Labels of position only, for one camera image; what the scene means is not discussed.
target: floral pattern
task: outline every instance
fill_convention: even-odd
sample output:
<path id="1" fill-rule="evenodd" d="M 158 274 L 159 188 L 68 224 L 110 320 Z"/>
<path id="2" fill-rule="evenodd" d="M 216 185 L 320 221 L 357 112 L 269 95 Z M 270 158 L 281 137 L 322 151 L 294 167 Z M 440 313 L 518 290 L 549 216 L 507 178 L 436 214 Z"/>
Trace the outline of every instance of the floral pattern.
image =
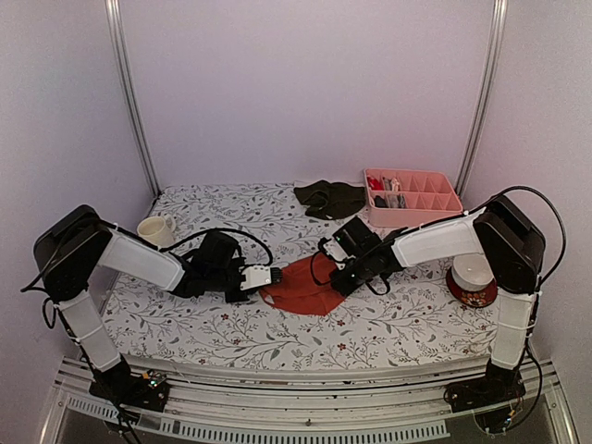
<path id="1" fill-rule="evenodd" d="M 153 214 L 175 217 L 178 239 L 211 227 L 248 231 L 270 246 L 274 265 L 285 266 L 312 254 L 321 237 L 345 222 L 306 216 L 292 189 L 291 183 L 171 187 Z M 367 222 L 365 211 L 358 216 Z M 265 260 L 254 242 L 240 239 L 240 244 L 249 263 Z M 225 304 L 215 293 L 184 300 L 121 275 L 104 321 L 123 352 L 191 364 L 300 371 L 487 354 L 498 306 L 473 309 L 454 299 L 444 279 L 449 267 L 450 260 L 439 260 L 408 268 L 391 278 L 389 294 L 358 289 L 327 316 L 282 312 L 259 295 L 242 304 Z"/>

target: mug handle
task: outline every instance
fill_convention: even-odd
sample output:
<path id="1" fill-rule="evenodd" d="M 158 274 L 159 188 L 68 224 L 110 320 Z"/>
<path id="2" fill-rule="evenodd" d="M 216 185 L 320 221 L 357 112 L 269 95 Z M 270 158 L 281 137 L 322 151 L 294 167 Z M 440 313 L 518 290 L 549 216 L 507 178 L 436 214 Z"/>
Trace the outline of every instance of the mug handle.
<path id="1" fill-rule="evenodd" d="M 177 222 L 175 222 L 175 218 L 171 215 L 162 215 L 162 218 L 165 219 L 166 226 L 171 231 L 175 231 L 177 227 Z"/>

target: folded cloth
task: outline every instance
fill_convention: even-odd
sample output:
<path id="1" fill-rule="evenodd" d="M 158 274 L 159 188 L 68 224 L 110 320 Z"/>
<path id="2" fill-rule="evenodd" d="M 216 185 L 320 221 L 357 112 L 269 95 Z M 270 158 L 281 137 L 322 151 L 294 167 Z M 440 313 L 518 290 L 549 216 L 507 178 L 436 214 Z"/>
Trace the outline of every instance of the folded cloth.
<path id="1" fill-rule="evenodd" d="M 311 276 L 313 256 L 288 265 L 282 270 L 279 284 L 259 290 L 263 300 L 279 310 L 297 315 L 327 315 L 345 298 L 331 289 L 330 284 L 318 286 Z M 329 273 L 337 269 L 335 263 L 323 254 L 314 259 L 314 276 L 321 282 L 329 281 Z"/>
<path id="2" fill-rule="evenodd" d="M 319 219 L 343 219 L 356 214 L 366 204 L 364 187 L 326 180 L 307 187 L 294 188 L 296 199 L 308 206 L 306 215 Z"/>

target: ventilation grille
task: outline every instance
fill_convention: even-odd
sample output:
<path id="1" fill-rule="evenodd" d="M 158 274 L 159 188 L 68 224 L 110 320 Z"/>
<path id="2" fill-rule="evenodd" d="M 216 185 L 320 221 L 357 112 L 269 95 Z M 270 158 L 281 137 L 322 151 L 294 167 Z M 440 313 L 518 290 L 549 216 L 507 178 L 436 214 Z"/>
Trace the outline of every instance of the ventilation grille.
<path id="1" fill-rule="evenodd" d="M 117 422 L 117 410 L 107 403 L 70 395 L 68 408 L 104 421 Z M 161 418 L 160 428 L 145 431 L 207 444 L 404 444 L 450 436 L 444 421 L 368 431 L 306 433 L 240 430 Z"/>

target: red cloth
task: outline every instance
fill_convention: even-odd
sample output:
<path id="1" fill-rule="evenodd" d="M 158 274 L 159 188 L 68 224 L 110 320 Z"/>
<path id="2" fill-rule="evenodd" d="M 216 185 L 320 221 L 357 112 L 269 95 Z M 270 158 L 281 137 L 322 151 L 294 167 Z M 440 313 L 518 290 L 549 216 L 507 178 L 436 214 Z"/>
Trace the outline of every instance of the red cloth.
<path id="1" fill-rule="evenodd" d="M 331 289 L 330 284 L 317 286 L 311 276 L 312 256 L 305 257 L 282 270 L 279 284 L 259 290 L 263 300 L 279 310 L 297 315 L 327 315 L 345 298 Z M 329 273 L 337 267 L 333 261 L 318 254 L 314 259 L 314 276 L 321 282 L 329 280 Z"/>

